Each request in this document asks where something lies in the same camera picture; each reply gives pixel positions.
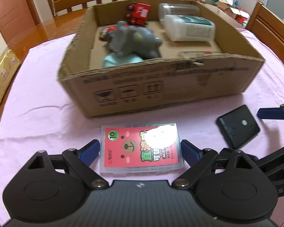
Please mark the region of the pink tablecloth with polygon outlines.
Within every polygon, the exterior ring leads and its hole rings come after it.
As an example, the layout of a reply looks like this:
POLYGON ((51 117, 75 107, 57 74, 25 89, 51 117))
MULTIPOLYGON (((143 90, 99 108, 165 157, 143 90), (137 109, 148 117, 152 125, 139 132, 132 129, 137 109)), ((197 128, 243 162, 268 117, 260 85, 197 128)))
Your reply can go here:
POLYGON ((181 139, 200 148, 217 151, 226 146, 216 118, 241 105, 256 114, 259 108, 284 103, 284 65, 255 36, 241 34, 265 58, 248 89, 240 95, 185 103, 148 112, 104 118, 85 118, 74 105, 56 75, 73 35, 38 45, 31 50, 12 84, 0 120, 0 223, 9 220, 2 201, 6 185, 38 150, 59 154, 100 139, 104 124, 175 122, 181 139))

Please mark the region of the white medical cotton bottle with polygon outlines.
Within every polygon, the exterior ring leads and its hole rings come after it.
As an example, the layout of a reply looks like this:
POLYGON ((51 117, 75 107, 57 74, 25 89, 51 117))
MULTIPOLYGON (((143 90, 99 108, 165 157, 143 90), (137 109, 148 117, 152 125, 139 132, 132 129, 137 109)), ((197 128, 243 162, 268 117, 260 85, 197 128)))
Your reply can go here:
POLYGON ((165 15, 164 30, 173 42, 211 42, 215 24, 208 19, 190 15, 165 15))

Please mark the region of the black square device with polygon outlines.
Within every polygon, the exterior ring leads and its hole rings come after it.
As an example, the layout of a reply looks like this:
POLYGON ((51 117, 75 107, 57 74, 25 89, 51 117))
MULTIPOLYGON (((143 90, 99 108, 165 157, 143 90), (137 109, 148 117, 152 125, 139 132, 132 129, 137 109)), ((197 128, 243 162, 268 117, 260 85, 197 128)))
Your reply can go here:
POLYGON ((216 119, 216 124, 228 146, 239 150, 260 132, 247 105, 242 105, 216 119))

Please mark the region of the gold foil snack bag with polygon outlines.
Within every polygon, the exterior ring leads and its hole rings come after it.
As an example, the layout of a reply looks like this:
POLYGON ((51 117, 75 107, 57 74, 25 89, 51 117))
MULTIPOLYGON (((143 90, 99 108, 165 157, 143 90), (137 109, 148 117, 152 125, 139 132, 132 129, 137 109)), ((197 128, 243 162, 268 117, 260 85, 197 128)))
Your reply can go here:
POLYGON ((21 61, 11 49, 0 55, 0 104, 8 86, 20 67, 20 63, 21 61))

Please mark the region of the cardboard box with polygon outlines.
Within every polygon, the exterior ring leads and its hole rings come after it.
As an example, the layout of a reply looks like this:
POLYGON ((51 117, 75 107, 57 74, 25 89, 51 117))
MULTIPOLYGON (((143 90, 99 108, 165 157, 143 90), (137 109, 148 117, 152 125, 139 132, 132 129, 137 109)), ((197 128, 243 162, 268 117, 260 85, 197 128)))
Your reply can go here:
POLYGON ((161 58, 103 68, 107 51, 98 39, 102 28, 123 19, 130 1, 89 8, 60 63, 57 80, 85 117, 138 112, 206 98, 240 94, 251 84, 263 56, 248 40, 220 17, 217 9, 193 0, 188 4, 216 26, 212 42, 171 42, 159 22, 160 3, 184 0, 139 0, 151 6, 148 27, 162 39, 161 58), (179 58, 183 51, 219 54, 179 58))

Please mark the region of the grey elephant toy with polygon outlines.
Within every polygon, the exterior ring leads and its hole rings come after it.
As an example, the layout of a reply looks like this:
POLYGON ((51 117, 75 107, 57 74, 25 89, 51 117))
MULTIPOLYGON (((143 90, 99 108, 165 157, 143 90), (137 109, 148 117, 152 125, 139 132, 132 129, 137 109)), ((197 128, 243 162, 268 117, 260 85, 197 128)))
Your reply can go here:
POLYGON ((152 59, 161 58, 159 51, 161 45, 162 39, 151 29, 118 21, 116 29, 108 40, 107 48, 119 58, 134 53, 143 59, 152 59))

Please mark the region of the clear plastic jar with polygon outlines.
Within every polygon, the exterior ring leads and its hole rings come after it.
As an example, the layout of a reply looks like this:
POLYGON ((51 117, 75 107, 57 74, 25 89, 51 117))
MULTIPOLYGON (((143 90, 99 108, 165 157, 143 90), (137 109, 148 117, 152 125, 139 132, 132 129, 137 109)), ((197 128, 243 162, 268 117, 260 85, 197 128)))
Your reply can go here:
POLYGON ((164 26, 164 17, 166 15, 191 15, 200 14, 200 9, 195 5, 190 4, 168 4, 160 3, 158 6, 159 21, 164 26))

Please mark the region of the clear bottle of gold capsules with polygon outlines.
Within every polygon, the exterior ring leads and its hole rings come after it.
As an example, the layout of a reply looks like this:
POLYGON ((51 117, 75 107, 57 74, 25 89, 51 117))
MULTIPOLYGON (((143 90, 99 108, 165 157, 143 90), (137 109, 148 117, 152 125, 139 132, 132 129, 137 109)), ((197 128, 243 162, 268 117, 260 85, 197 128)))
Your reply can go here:
POLYGON ((219 52, 209 52, 209 51, 183 51, 179 52, 177 55, 179 58, 197 58, 197 57, 203 57, 203 56, 209 56, 209 55, 215 55, 219 54, 219 52))

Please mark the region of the wooden chair right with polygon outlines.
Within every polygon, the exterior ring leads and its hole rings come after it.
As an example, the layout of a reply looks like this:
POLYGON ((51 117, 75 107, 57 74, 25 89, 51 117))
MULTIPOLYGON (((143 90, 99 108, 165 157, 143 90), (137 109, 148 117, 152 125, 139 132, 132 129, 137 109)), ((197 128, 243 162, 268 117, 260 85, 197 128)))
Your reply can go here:
POLYGON ((267 45, 284 64, 284 21, 262 3, 255 5, 246 30, 267 45))

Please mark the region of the red toy train car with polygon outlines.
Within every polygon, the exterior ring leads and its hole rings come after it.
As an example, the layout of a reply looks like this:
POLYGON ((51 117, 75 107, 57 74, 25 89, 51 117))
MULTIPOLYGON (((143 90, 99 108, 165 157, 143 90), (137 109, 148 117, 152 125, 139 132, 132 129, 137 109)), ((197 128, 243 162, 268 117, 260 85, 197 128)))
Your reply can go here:
POLYGON ((125 20, 129 25, 145 27, 151 6, 143 3, 131 3, 127 6, 125 20))

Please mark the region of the mint green earbud case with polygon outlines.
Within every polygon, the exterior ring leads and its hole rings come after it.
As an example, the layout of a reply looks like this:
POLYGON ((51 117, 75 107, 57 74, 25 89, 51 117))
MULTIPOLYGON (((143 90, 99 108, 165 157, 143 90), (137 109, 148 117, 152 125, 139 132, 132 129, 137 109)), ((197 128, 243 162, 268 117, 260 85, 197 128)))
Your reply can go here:
POLYGON ((103 62, 103 68, 116 67, 124 64, 135 64, 142 62, 143 59, 136 54, 128 54, 126 56, 118 57, 116 53, 108 54, 103 62))

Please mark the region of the pink refill case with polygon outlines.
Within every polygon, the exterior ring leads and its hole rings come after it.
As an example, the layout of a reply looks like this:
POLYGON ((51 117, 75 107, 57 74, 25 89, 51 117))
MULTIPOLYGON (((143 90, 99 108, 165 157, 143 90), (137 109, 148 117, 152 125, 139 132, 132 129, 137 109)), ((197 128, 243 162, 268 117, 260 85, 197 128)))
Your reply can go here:
POLYGON ((177 124, 119 124, 102 126, 100 172, 169 172, 183 168, 177 124))

